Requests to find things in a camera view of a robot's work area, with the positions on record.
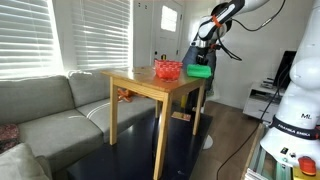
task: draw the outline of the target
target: white robot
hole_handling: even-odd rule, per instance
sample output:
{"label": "white robot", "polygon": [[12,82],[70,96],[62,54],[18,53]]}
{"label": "white robot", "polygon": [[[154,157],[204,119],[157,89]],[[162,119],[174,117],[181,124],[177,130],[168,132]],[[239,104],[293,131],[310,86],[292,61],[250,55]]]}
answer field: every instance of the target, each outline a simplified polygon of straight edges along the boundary
{"label": "white robot", "polygon": [[[231,17],[255,10],[268,1],[232,0],[211,16],[203,17],[191,43],[199,49],[198,56],[205,57],[209,43],[230,29]],[[320,119],[320,0],[314,1],[290,78],[279,110],[260,144],[281,164],[300,166],[304,173],[314,175],[320,169],[320,130],[316,128]]]}

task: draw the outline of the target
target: green object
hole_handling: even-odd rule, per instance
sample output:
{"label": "green object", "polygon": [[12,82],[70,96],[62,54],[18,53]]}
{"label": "green object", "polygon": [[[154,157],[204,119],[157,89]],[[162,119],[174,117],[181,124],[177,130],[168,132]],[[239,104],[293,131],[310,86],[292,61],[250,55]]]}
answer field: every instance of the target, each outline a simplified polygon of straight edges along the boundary
{"label": "green object", "polygon": [[189,64],[187,67],[188,76],[208,78],[211,76],[210,66],[204,66],[199,64]]}

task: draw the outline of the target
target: window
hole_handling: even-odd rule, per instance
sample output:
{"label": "window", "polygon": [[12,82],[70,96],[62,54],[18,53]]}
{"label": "window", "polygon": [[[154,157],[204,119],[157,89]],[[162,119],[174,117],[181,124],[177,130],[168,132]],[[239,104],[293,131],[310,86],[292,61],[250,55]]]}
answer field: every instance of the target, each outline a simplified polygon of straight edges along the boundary
{"label": "window", "polygon": [[161,29],[176,32],[177,18],[177,11],[167,6],[162,6]]}
{"label": "window", "polygon": [[62,72],[51,0],[1,0],[0,24],[0,79]]}
{"label": "window", "polygon": [[78,69],[130,66],[131,7],[132,0],[73,0]]}

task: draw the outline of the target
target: table leg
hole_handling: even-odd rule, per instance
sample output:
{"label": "table leg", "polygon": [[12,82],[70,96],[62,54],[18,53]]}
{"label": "table leg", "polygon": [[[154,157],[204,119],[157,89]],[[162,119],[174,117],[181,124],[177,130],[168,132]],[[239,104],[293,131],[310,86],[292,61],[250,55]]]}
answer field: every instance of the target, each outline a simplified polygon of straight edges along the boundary
{"label": "table leg", "polygon": [[171,94],[165,94],[162,107],[162,116],[160,120],[160,131],[158,138],[157,156],[154,168],[153,179],[158,180],[162,174],[163,161],[168,138],[169,119],[171,113],[172,97]]}
{"label": "table leg", "polygon": [[160,117],[161,101],[156,100],[156,118]]}
{"label": "table leg", "polygon": [[201,110],[203,94],[204,94],[204,81],[203,81],[203,83],[202,83],[202,85],[200,86],[200,89],[199,89],[197,109],[196,109],[196,117],[194,119],[193,132],[192,132],[193,135],[196,135],[197,131],[198,131],[198,126],[199,126],[199,121],[200,121],[200,110]]}
{"label": "table leg", "polygon": [[117,143],[118,89],[110,77],[110,144]]}

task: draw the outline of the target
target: wooden floor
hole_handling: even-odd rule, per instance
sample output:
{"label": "wooden floor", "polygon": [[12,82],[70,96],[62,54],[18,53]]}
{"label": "wooden floor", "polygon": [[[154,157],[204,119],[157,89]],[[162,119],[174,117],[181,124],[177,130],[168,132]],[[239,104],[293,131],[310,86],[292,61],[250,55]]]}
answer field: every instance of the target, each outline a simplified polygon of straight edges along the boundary
{"label": "wooden floor", "polygon": [[[219,167],[238,149],[258,125],[258,120],[242,114],[241,109],[207,101],[204,114],[213,116],[209,135],[213,146],[203,150],[190,180],[217,180]],[[254,135],[219,171],[219,180],[241,179]]]}

